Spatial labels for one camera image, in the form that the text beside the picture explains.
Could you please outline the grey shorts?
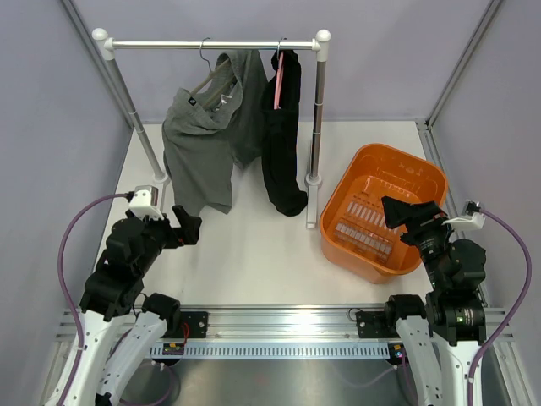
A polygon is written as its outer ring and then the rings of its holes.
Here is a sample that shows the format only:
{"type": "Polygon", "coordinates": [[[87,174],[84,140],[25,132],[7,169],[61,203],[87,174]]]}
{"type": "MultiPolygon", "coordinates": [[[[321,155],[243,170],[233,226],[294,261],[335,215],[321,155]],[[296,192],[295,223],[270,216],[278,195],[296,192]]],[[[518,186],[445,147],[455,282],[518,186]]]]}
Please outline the grey shorts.
{"type": "Polygon", "coordinates": [[[174,200],[192,216],[209,206],[222,213],[232,208],[232,171],[246,168],[261,155],[264,118],[261,97],[267,85],[256,50],[230,50],[219,55],[232,61],[236,83],[211,108],[202,107],[190,91],[179,88],[168,108],[161,133],[164,164],[174,200]]]}

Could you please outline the black shorts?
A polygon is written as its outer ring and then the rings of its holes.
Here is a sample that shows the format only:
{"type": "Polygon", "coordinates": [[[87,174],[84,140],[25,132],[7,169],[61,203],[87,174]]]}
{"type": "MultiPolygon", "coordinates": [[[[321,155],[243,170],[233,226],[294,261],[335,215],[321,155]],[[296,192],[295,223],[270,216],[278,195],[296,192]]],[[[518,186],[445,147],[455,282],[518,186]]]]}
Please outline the black shorts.
{"type": "Polygon", "coordinates": [[[297,181],[298,117],[302,68],[298,55],[282,51],[283,78],[279,107],[274,108],[276,78],[265,86],[261,97],[264,118],[261,166],[270,202],[287,217],[298,215],[308,203],[297,181]]]}

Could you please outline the grey clothes hanger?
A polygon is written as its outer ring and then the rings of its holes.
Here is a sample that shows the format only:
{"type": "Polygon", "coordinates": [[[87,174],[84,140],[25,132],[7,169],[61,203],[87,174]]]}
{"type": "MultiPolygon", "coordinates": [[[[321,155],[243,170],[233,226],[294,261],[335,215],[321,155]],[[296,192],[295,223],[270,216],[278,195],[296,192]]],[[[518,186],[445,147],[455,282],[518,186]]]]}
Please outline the grey clothes hanger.
{"type": "Polygon", "coordinates": [[[195,97],[208,85],[209,89],[204,94],[202,100],[202,107],[205,109],[214,106],[216,101],[231,87],[231,85],[234,85],[237,80],[232,71],[232,61],[228,56],[225,56],[225,58],[214,68],[210,66],[210,60],[205,58],[202,53],[203,44],[209,40],[209,37],[204,38],[199,46],[199,56],[207,62],[209,74],[189,93],[190,98],[196,101],[195,97]]]}

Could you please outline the pink clothes hanger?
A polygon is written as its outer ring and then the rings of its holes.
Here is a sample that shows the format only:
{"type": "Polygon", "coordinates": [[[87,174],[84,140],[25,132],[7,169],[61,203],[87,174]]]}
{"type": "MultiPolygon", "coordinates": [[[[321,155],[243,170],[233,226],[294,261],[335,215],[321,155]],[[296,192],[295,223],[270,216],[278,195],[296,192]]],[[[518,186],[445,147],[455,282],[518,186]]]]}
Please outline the pink clothes hanger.
{"type": "Polygon", "coordinates": [[[276,69],[276,83],[275,83],[275,93],[273,100],[273,108],[278,110],[280,108],[280,98],[281,98],[281,84],[283,79],[283,51],[281,50],[281,41],[278,41],[277,50],[276,50],[276,60],[277,60],[277,69],[276,69]]]}

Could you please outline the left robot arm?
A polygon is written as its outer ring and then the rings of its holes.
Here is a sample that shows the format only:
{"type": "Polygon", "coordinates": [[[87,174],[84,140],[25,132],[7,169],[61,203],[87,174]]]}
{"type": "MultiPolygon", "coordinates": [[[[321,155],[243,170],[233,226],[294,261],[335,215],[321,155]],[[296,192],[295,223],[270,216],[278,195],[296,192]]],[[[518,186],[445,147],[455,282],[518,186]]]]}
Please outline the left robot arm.
{"type": "Polygon", "coordinates": [[[172,211],[179,222],[176,228],[164,214],[138,218],[132,211],[113,225],[79,306],[71,309],[74,344],[48,404],[117,405],[158,339],[189,337],[179,301],[164,294],[146,297],[134,326],[124,338],[118,336],[159,254],[199,240],[201,219],[182,206],[172,211]]]}

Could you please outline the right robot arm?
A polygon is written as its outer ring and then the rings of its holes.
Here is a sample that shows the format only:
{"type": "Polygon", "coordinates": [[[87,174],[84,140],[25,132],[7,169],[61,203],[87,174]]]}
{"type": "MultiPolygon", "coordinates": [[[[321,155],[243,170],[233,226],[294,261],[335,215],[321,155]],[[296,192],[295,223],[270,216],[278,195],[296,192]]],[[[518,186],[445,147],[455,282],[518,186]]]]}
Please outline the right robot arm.
{"type": "Polygon", "coordinates": [[[478,287],[486,277],[486,251],[472,240],[451,242],[450,237],[457,229],[482,228],[485,215],[471,200],[463,214],[454,218],[433,201],[413,204],[390,196],[381,201],[386,226],[406,228],[400,240],[418,249],[429,276],[432,291],[426,295],[426,315],[432,332],[450,348],[459,348],[465,342],[475,350],[462,383],[462,395],[473,405],[480,396],[474,383],[482,358],[479,350],[487,339],[485,312],[478,298],[478,287]]]}

